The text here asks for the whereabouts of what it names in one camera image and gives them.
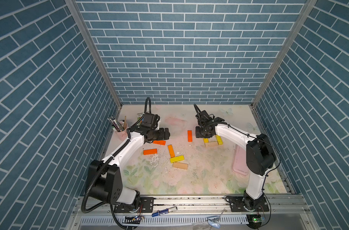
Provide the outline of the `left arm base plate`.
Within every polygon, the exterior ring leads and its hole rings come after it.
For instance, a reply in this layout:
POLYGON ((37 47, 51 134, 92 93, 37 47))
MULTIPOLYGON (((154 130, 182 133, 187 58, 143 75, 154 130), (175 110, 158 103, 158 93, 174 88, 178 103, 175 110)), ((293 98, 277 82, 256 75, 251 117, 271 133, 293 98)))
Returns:
POLYGON ((154 205, 154 197, 140 197, 136 198, 132 204, 120 203, 114 207, 115 213, 130 213, 138 212, 141 210, 142 213, 152 213, 154 205))

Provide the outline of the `amber orange block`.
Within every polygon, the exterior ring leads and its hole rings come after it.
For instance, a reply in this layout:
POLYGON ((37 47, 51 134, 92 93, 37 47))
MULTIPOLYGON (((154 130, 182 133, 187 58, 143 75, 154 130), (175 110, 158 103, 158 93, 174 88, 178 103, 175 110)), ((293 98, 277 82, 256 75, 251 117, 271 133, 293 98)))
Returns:
POLYGON ((175 157, 175 152, 172 145, 168 145, 168 150, 171 158, 175 157))

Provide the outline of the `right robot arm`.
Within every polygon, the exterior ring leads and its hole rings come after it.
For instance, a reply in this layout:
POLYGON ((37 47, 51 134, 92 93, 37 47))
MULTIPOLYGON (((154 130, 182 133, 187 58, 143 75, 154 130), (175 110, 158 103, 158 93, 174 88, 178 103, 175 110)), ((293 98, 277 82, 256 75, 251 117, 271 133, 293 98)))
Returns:
POLYGON ((245 150, 245 163, 250 171, 248 185, 244 192, 244 207, 253 211, 264 197, 264 184, 267 174, 277 159, 277 154, 265 134, 255 135, 239 130, 220 117, 209 115, 194 105, 196 111, 196 138, 211 138, 218 135, 226 138, 245 150))

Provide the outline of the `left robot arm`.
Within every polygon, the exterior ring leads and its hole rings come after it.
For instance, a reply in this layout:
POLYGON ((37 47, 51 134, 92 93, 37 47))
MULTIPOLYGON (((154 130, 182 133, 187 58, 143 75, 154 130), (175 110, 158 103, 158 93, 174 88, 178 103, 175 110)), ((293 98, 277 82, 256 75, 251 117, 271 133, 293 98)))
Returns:
POLYGON ((123 186, 121 170, 145 143, 170 138, 169 129, 159 128, 159 122, 160 116, 151 112, 151 99, 147 97, 144 114, 126 129, 126 139, 107 157, 90 163, 81 204, 82 213, 89 213, 106 204, 111 208, 124 205, 128 212, 135 212, 141 207, 140 192, 123 186))

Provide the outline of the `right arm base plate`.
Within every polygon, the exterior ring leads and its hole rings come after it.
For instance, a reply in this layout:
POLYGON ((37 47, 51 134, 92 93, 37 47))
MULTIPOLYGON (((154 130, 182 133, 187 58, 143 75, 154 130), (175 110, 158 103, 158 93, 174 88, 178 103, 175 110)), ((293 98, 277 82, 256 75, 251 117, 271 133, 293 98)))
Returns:
POLYGON ((231 212, 258 212, 269 211, 269 204, 264 195, 254 200, 248 196, 226 196, 231 212))

